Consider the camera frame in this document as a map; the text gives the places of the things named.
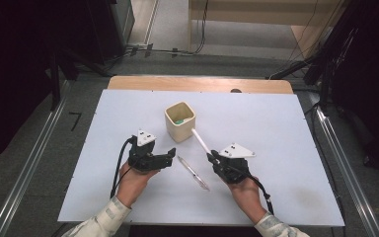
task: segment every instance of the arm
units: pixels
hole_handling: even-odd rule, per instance
[[[269,212],[266,212],[261,205],[259,188],[251,179],[247,178],[239,184],[227,186],[229,187],[235,202],[251,219],[251,221],[256,224],[255,228],[261,233],[262,236],[308,236],[300,230],[281,222]]]
[[[147,174],[141,174],[134,169],[130,169],[127,172],[129,168],[128,162],[125,162],[120,168],[119,176],[122,178],[118,185],[118,191],[106,207],[96,216],[70,229],[63,237],[106,237],[115,235],[122,222],[131,213],[131,206],[143,193],[149,179],[159,172],[150,171]]]

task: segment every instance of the black cable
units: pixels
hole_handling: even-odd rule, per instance
[[[300,47],[300,45],[299,45],[298,43],[303,39],[304,32],[305,32],[306,29],[309,27],[310,22],[312,21],[313,17],[315,16],[315,14],[316,14],[316,8],[317,8],[317,6],[318,6],[318,3],[319,3],[319,0],[316,0],[315,6],[314,6],[314,9],[313,9],[313,14],[312,14],[312,16],[309,18],[309,21],[307,22],[306,27],[303,29],[303,32],[301,33],[301,37],[300,37],[300,39],[297,40],[297,43],[295,44],[293,50],[291,51],[291,54],[290,54],[290,56],[288,57],[287,61],[286,61],[282,66],[280,66],[278,69],[276,69],[276,70],[280,70],[281,68],[284,68],[284,67],[285,67],[285,66],[291,61],[290,59],[291,59],[291,57],[293,56],[295,49],[296,49],[297,47]]]
[[[316,103],[315,105],[313,105],[312,108],[310,108],[308,111],[306,111],[306,112],[304,113],[304,115],[307,116],[307,114],[309,114],[310,112],[312,112],[312,111],[313,111],[316,107],[318,107],[318,106],[319,106],[319,102]]]
[[[300,71],[303,73],[303,77],[306,76],[306,73],[303,71],[304,67],[300,69]]]
[[[139,48],[136,50],[136,52],[142,52],[142,51],[147,51],[148,49],[147,48]],[[155,52],[167,52],[167,53],[175,53],[177,54],[178,52],[179,53],[182,53],[182,54],[188,54],[188,55],[194,55],[193,52],[188,52],[186,50],[177,50],[177,51],[172,51],[172,50],[166,50],[166,49],[150,49],[150,51],[155,51]]]
[[[59,233],[64,229],[64,227],[66,227],[66,225],[68,225],[68,223],[61,224],[60,227],[56,231],[54,231],[51,237],[57,237]]]
[[[294,78],[300,78],[300,77],[294,75],[293,73],[290,73],[290,75],[293,76]]]
[[[338,4],[337,4],[337,6],[335,7],[335,9],[337,9],[337,8],[340,6],[341,2],[342,2],[342,0],[340,0],[340,1],[338,2]],[[332,17],[334,16],[334,14],[335,14],[335,11],[332,12],[331,17],[329,17],[328,21],[326,22],[324,29],[327,28],[327,26],[328,26],[329,23],[331,22],[331,19],[332,19]],[[329,32],[330,32],[330,31],[326,31],[325,35],[322,37],[322,33],[323,33],[323,31],[321,31],[321,33],[319,34],[319,37],[318,37],[317,39],[319,40],[319,39],[323,39],[323,38],[325,38],[325,37],[328,35]],[[299,57],[300,55],[302,55],[305,51],[309,50],[310,48],[312,48],[313,46],[315,46],[317,43],[320,43],[318,40],[316,40],[314,43],[312,43],[312,45],[310,45],[310,46],[307,47],[306,49],[302,50],[302,51],[301,51],[299,54],[297,54],[293,59],[289,60],[289,58],[288,58],[288,61],[287,61],[286,63],[284,63],[283,66],[280,66],[278,69],[276,69],[276,70],[275,70],[276,72],[272,73],[268,78],[270,79],[273,75],[275,75],[275,74],[277,74],[277,73],[283,71],[283,70],[280,70],[280,69],[281,69],[282,67],[284,67],[288,62],[290,62],[290,61],[291,61],[291,62],[294,61],[297,57]]]
[[[122,180],[122,178],[124,178],[124,176],[128,173],[128,171],[131,170],[131,168],[133,168],[133,167],[132,166],[128,167],[128,169],[124,172],[124,174],[121,177],[119,177],[118,182],[115,185],[115,188],[118,187],[119,182]]]
[[[263,191],[263,195],[264,195],[264,198],[266,200],[266,205],[267,205],[267,209],[268,211],[273,214],[273,207],[272,207],[272,202],[270,201],[270,195],[266,192],[263,184],[261,184],[261,182],[259,180],[257,180],[254,176],[252,176],[251,174],[249,173],[246,173],[246,172],[243,172],[233,166],[230,166],[230,165],[226,165],[224,168],[229,168],[233,171],[236,171],[237,173],[253,180],[255,182],[255,184]]]
[[[299,89],[293,88],[293,91],[294,92],[311,92],[311,93],[316,93],[316,94],[320,93],[319,90],[316,90],[316,89],[306,89],[306,88],[299,88]]]
[[[110,66],[104,68],[104,70],[107,71],[107,72],[110,71],[111,69],[113,69],[113,67],[116,65],[116,63],[120,59],[124,58],[125,56],[129,56],[130,53],[131,53],[131,51],[126,51],[123,55],[121,55],[121,56],[119,56],[117,58],[114,58],[114,62]]]
[[[205,44],[205,21],[207,19],[208,12],[208,0],[205,1],[204,14],[202,16],[202,25],[201,25],[201,43],[198,46],[198,49],[195,51],[195,54],[201,52]]]
[[[119,172],[119,165],[121,164],[121,159],[122,159],[122,153],[124,153],[124,149],[125,149],[125,146],[128,144],[128,143],[131,143],[133,137],[130,137],[128,138],[124,144],[122,145],[121,147],[121,151],[119,152],[119,156],[118,156],[118,161],[116,162],[116,169],[115,169],[115,175],[114,175],[114,181],[113,181],[113,188],[112,188],[112,191],[111,191],[111,195],[110,195],[110,198],[112,198],[114,195],[115,195],[115,190],[116,190],[116,186],[117,186],[117,182],[116,182],[116,177],[118,177],[118,172]]]

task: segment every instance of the wooden table edge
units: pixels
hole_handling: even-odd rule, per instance
[[[144,91],[193,91],[293,94],[286,80],[240,79],[210,76],[114,76],[108,89]]]

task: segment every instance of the pen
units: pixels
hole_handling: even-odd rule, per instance
[[[178,156],[178,159],[180,160],[181,164],[183,164],[184,167],[187,168],[187,170],[192,174],[192,177],[196,180],[196,182],[204,189],[207,191],[210,191],[208,188],[208,185],[205,183],[204,180],[202,180],[199,175],[190,167],[189,163],[187,163],[186,160],[184,160],[183,157]]]

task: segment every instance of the hand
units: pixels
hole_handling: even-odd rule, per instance
[[[134,204],[141,193],[143,193],[149,179],[156,175],[159,170],[149,171],[143,174],[131,168],[131,170],[124,175],[129,168],[128,162],[125,162],[119,169],[119,176],[122,177],[122,179],[118,185],[116,198],[128,208],[131,208],[131,205]]]
[[[254,224],[258,223],[266,214],[266,210],[261,205],[260,190],[257,184],[253,180],[246,178],[239,184],[227,184],[227,186],[239,208],[245,212]]]

